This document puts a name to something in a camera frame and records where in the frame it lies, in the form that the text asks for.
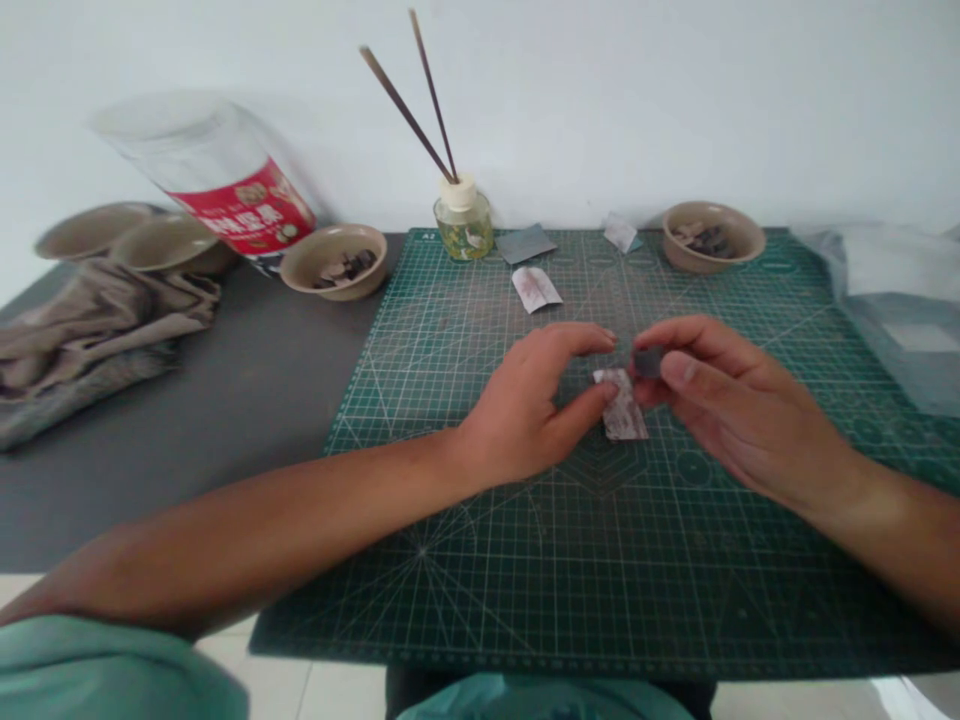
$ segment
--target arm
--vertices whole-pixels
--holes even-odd
[[[570,453],[615,387],[552,403],[574,355],[612,335],[535,330],[459,428],[303,463],[231,485],[95,539],[0,610],[0,625],[69,614],[196,638],[299,587],[367,545]]]
[[[668,403],[744,485],[960,638],[960,500],[856,452],[783,366],[717,320],[668,320],[634,344],[671,351],[660,381],[637,381],[638,402]]]

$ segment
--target dark pieces in bowl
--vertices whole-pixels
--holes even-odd
[[[733,248],[720,225],[704,227],[702,222],[693,222],[680,225],[671,232],[681,245],[701,255],[723,260],[733,257]]]
[[[373,250],[361,250],[356,255],[343,253],[340,262],[323,266],[320,277],[313,286],[319,290],[327,290],[349,285],[359,275],[372,268],[376,261],[377,255]]]

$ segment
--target wrist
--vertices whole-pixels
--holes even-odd
[[[446,428],[437,436],[442,443],[445,475],[462,490],[464,499],[504,482],[498,478],[496,459],[489,455],[482,456],[462,426]]]
[[[820,497],[790,509],[820,528],[875,523],[890,514],[899,488],[896,472],[851,447],[833,467]]]

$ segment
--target plastic jar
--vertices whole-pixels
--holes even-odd
[[[207,92],[144,95],[91,127],[140,172],[265,274],[316,218],[237,108]]]

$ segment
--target fingernail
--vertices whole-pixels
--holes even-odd
[[[686,385],[697,371],[697,361],[682,352],[668,353],[660,364],[660,372],[677,385]]]

